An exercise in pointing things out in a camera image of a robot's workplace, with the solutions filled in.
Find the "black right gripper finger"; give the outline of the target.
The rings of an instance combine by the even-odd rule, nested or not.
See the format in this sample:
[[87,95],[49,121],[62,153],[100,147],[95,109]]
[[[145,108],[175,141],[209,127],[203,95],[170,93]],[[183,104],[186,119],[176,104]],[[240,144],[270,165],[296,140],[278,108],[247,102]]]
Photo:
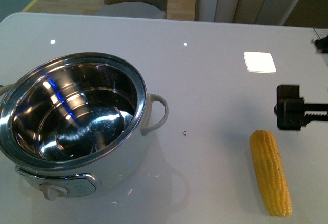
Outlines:
[[299,85],[278,85],[276,88],[277,128],[299,131],[313,121],[327,122],[327,104],[306,103]]
[[322,39],[314,39],[311,43],[316,48],[316,53],[328,53],[328,36]]

